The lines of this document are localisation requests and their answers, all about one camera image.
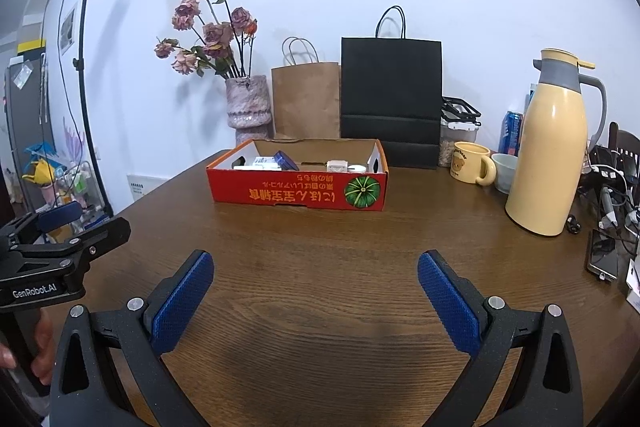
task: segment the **mug handle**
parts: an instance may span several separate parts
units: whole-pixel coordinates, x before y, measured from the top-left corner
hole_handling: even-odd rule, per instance
[[[484,178],[478,176],[478,178],[476,178],[476,183],[485,187],[487,185],[491,185],[495,181],[495,163],[491,158],[489,158],[489,156],[480,156],[480,161],[484,163],[484,166],[486,167],[486,174]]]

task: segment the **black paper bag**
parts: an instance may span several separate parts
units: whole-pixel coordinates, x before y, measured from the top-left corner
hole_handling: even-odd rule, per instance
[[[401,38],[378,38],[392,9],[402,17]],[[375,38],[342,39],[343,138],[378,138],[389,165],[434,169],[441,109],[442,43],[407,39],[401,7],[382,15]]]

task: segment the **wall socket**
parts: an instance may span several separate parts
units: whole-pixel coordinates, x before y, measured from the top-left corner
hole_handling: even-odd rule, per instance
[[[134,201],[138,201],[142,196],[146,196],[154,188],[159,187],[167,178],[154,178],[152,176],[138,176],[137,174],[127,174],[127,181],[131,189]]]

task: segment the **yellow watering can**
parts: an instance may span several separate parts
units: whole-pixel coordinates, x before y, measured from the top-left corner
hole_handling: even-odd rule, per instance
[[[33,174],[23,174],[22,179],[35,183],[37,185],[50,185],[55,180],[53,176],[53,167],[46,161],[40,158],[37,161],[31,162],[30,165],[35,165]]]

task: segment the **black tripod pole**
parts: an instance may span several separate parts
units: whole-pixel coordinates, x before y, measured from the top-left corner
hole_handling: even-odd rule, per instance
[[[104,203],[104,213],[109,217],[113,217],[113,209],[107,198],[107,191],[104,189],[102,177],[100,176],[100,168],[95,158],[94,141],[91,138],[91,127],[89,126],[89,113],[86,109],[86,91],[84,89],[84,16],[86,14],[86,0],[82,0],[82,8],[80,10],[80,35],[78,37],[78,58],[74,58],[74,66],[78,70],[78,83],[80,86],[80,105],[82,107],[82,122],[84,123],[84,134],[86,136],[86,145],[91,156],[91,163],[94,168],[95,180],[100,190],[100,196]]]

